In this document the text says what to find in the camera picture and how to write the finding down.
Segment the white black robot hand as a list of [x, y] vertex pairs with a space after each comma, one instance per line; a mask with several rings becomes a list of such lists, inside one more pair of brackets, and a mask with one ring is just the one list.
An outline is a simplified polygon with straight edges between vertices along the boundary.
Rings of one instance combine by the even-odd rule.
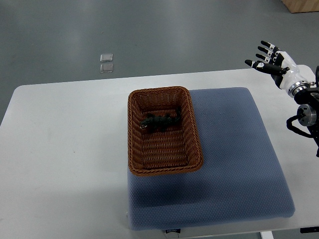
[[290, 97], [294, 97], [298, 91], [309, 88], [310, 81], [300, 74], [300, 69], [291, 56], [281, 50], [276, 45], [261, 41], [258, 50], [261, 54], [256, 54], [257, 60], [245, 60], [249, 67], [269, 74], [275, 85], [285, 90]]

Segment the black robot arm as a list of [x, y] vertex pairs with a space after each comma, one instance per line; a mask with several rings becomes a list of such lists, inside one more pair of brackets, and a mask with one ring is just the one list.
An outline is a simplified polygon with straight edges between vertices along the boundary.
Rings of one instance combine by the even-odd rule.
[[[288, 93], [299, 105], [296, 115], [286, 121], [287, 129], [301, 136], [312, 138], [316, 144], [319, 143], [319, 70], [316, 69], [315, 82], [308, 83], [299, 81], [293, 84]], [[293, 125], [297, 120], [300, 125], [305, 126], [309, 132], [302, 131]]]

